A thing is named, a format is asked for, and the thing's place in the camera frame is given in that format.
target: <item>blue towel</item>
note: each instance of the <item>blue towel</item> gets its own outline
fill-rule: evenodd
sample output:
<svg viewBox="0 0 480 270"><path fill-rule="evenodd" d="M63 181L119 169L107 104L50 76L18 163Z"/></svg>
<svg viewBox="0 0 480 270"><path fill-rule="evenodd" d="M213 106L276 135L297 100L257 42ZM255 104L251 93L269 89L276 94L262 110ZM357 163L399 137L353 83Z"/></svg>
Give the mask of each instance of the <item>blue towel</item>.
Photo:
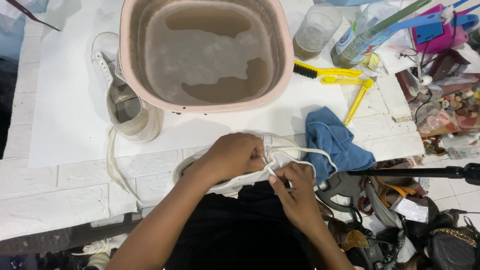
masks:
<svg viewBox="0 0 480 270"><path fill-rule="evenodd" d="M353 144L353 134L340 119L327 107L312 111L305 121L305 137L307 148L325 151L336 165L339 172L361 171L375 163L372 153ZM303 158L315 167L317 184L323 183L335 172L326 156L318 153L307 153Z"/></svg>

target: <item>cloudy liquid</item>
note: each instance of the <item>cloudy liquid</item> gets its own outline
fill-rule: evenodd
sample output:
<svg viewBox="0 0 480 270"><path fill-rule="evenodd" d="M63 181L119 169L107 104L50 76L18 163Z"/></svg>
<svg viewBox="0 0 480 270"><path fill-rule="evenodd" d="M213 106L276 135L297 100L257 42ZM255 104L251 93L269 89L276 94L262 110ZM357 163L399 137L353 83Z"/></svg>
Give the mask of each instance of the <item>cloudy liquid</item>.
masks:
<svg viewBox="0 0 480 270"><path fill-rule="evenodd" d="M266 29L237 4L190 2L160 9L148 24L145 45L147 78L170 103L248 101L271 83Z"/></svg>

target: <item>orange strap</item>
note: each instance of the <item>orange strap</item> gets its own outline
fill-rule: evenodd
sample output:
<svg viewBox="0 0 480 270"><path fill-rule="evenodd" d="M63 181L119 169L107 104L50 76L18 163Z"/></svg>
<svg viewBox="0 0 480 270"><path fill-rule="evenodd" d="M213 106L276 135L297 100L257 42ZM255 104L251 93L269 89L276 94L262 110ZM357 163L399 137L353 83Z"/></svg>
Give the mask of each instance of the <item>orange strap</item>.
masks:
<svg viewBox="0 0 480 270"><path fill-rule="evenodd" d="M385 183L384 183L382 180L380 180L380 178L377 177L377 176L375 177L375 179L376 179L378 182L380 182L380 183L382 183L382 184L384 184L384 185L386 185L386 186L388 186L388 187L396 190L403 198L406 198L406 197L407 197L407 194L406 194L405 192L410 193L410 195L415 194L415 190L413 190L413 189L411 189L411 188L409 188L409 187L406 187L406 186L396 186L396 185L391 185L391 184L385 184ZM382 200L382 203L383 203L386 207L391 207L391 205L389 205L388 202L387 202L387 191L388 191L388 189L385 189L385 190L382 192L382 194L380 194L380 199Z"/></svg>

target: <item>yellow brush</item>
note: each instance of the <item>yellow brush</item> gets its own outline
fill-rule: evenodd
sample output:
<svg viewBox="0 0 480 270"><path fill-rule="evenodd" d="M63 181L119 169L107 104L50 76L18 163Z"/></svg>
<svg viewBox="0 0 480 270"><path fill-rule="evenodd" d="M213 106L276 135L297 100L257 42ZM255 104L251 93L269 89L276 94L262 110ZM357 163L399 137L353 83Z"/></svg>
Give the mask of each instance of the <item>yellow brush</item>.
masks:
<svg viewBox="0 0 480 270"><path fill-rule="evenodd" d="M361 85L365 82L362 79L342 79L335 76L322 77L320 82L324 85Z"/></svg>
<svg viewBox="0 0 480 270"><path fill-rule="evenodd" d="M295 60L295 64L293 66L293 72L303 75L305 77L309 77L315 79L317 76L321 75L340 75L340 76L348 76L348 77L358 77L363 72L358 70L351 70L351 69L343 69L343 68L316 68L314 66L307 65L300 61Z"/></svg>
<svg viewBox="0 0 480 270"><path fill-rule="evenodd" d="M366 79L361 88L359 93L357 94L357 97L355 98L355 101L353 101L352 107L348 111L348 115L345 118L345 121L343 122L344 125L350 124L350 121L352 121L353 115L359 108L360 102L362 99L365 97L365 94L367 93L368 89L373 85L374 81L372 79Z"/></svg>

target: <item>gold chain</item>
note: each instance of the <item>gold chain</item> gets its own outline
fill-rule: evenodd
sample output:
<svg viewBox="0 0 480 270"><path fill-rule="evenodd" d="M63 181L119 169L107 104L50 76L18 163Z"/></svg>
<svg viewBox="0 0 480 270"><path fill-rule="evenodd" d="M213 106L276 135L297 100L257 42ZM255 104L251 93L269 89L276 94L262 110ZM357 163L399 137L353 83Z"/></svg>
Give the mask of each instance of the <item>gold chain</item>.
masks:
<svg viewBox="0 0 480 270"><path fill-rule="evenodd" d="M437 232L449 233L449 234L455 236L456 238L465 241L467 244L471 245L472 247L475 247L475 248L477 247L477 243L472 238L470 238L468 235L460 233L457 230L440 228L440 229L433 230L430 233L434 234L434 233L437 233Z"/></svg>

